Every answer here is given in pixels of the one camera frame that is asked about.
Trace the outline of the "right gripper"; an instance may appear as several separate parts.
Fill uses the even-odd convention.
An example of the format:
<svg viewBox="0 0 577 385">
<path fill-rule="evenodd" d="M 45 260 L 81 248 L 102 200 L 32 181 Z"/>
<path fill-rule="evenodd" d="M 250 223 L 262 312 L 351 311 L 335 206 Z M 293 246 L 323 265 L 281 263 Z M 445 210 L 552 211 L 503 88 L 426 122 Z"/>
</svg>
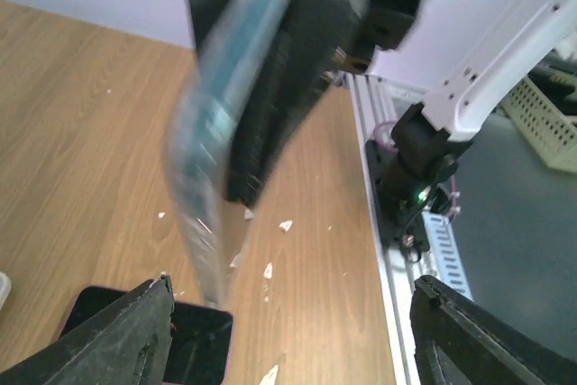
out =
<svg viewBox="0 0 577 385">
<path fill-rule="evenodd" d="M 334 73 L 340 67 L 363 73 L 375 49 L 397 48 L 421 1 L 291 1 L 234 134 L 227 201 L 257 204 L 283 148 L 333 82 Z M 196 46 L 202 46 L 227 2 L 188 0 Z"/>
</svg>

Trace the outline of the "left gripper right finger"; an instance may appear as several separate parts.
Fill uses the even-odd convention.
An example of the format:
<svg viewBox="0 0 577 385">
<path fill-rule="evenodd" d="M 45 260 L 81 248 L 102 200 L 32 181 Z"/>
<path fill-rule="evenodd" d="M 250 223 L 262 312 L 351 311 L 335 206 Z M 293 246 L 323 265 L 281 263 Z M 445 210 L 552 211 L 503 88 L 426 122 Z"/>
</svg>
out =
<svg viewBox="0 0 577 385">
<path fill-rule="evenodd" d="M 538 344 L 432 276 L 410 308 L 423 384 L 574 384 L 576 363 Z"/>
</svg>

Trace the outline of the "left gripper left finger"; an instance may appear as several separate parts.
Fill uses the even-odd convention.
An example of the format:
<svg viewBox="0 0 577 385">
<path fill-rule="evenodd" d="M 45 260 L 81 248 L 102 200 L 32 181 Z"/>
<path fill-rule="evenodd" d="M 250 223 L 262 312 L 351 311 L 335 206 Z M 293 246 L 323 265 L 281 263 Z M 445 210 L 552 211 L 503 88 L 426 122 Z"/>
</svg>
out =
<svg viewBox="0 0 577 385">
<path fill-rule="evenodd" d="M 3 384 L 161 384 L 171 346 L 169 275 L 146 280 L 1 373 Z"/>
</svg>

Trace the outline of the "purple phone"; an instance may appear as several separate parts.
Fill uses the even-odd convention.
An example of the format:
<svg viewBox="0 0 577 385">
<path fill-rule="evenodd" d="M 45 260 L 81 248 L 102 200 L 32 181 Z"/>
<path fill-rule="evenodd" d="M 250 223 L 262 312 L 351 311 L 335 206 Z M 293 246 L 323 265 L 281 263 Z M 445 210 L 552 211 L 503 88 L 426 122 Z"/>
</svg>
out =
<svg viewBox="0 0 577 385">
<path fill-rule="evenodd" d="M 82 325 L 124 292 L 99 286 L 80 291 L 60 335 Z M 224 381 L 233 331 L 233 316 L 224 311 L 177 301 L 171 316 L 171 347 L 163 381 L 211 385 Z"/>
</svg>

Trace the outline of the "cream cased phone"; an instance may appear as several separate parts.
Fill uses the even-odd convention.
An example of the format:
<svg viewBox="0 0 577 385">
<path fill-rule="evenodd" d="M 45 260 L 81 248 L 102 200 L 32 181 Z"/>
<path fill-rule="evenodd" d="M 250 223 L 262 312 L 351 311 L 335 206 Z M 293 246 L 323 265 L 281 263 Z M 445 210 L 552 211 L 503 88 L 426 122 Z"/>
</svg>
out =
<svg viewBox="0 0 577 385">
<path fill-rule="evenodd" d="M 4 272 L 0 272 L 0 310 L 3 309 L 5 301 L 12 290 L 12 281 Z"/>
</svg>

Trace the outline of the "bare black phone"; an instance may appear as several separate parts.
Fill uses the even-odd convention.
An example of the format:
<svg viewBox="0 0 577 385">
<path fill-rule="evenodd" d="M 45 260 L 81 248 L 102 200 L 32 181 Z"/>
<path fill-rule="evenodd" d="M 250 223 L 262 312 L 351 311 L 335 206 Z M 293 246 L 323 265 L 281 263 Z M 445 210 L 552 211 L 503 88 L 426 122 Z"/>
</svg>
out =
<svg viewBox="0 0 577 385">
<path fill-rule="evenodd" d="M 224 308 L 244 206 L 227 201 L 234 134 L 290 0 L 228 0 L 167 131 L 166 176 L 205 305 Z"/>
</svg>

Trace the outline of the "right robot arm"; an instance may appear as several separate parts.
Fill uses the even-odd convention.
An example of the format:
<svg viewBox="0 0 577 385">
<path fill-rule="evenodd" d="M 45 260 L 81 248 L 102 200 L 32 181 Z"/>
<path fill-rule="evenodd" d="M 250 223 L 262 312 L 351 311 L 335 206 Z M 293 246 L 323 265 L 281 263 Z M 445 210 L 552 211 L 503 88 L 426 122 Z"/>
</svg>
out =
<svg viewBox="0 0 577 385">
<path fill-rule="evenodd" d="M 199 60 L 169 136 L 183 216 L 229 223 L 255 206 L 288 138 L 341 69 L 363 72 L 421 25 L 425 0 L 187 0 Z M 492 109 L 576 25 L 576 0 L 453 0 L 441 43 L 488 17 L 393 130 L 381 192 L 393 214 L 453 174 Z"/>
</svg>

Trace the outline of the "white debris pile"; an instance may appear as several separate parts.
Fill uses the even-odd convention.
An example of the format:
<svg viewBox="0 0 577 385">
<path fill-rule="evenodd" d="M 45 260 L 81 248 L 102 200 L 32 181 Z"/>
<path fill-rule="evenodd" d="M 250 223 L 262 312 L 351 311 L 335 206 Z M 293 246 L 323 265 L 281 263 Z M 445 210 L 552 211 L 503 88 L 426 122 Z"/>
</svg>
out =
<svg viewBox="0 0 577 385">
<path fill-rule="evenodd" d="M 274 264 L 270 248 L 275 239 L 264 233 L 262 220 L 256 218 L 252 211 L 246 209 L 237 214 L 234 210 L 227 214 L 224 222 L 223 236 L 227 241 L 224 256 L 224 291 L 222 302 L 205 300 L 203 307 L 228 312 L 233 316 L 233 331 L 229 352 L 237 350 L 240 345 L 234 338 L 249 329 L 258 332 L 257 316 L 244 313 L 232 314 L 225 307 L 239 307 L 242 303 L 250 307 L 257 305 L 272 307 L 271 282 Z"/>
</svg>

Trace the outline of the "aluminium front rail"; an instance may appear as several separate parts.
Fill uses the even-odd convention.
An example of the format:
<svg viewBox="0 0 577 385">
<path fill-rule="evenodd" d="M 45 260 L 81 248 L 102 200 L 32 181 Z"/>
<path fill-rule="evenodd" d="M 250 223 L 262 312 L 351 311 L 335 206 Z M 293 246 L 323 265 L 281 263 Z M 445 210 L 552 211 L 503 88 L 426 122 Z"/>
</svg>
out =
<svg viewBox="0 0 577 385">
<path fill-rule="evenodd" d="M 372 177 L 377 173 L 371 166 L 376 159 L 367 153 L 367 143 L 373 138 L 374 127 L 397 118 L 392 99 L 392 92 L 396 88 L 384 78 L 352 73 L 344 75 L 344 83 L 353 100 L 394 377 L 397 384 L 418 384 L 420 379 L 414 358 L 415 343 L 409 317 L 415 273 L 406 263 L 398 246 L 389 238 L 390 224 L 387 218 L 381 215 L 381 206 L 376 198 L 376 184 Z"/>
</svg>

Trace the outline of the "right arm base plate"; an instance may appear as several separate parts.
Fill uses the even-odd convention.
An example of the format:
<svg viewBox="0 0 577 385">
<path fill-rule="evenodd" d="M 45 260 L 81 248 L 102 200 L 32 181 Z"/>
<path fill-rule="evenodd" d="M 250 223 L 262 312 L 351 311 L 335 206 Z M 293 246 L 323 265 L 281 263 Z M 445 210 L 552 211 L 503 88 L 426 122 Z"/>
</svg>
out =
<svg viewBox="0 0 577 385">
<path fill-rule="evenodd" d="M 395 152 L 373 139 L 366 141 L 364 152 L 380 245 L 385 251 L 397 247 L 409 263 L 415 264 L 430 250 L 422 213 L 432 193 L 427 185 L 408 175 Z"/>
</svg>

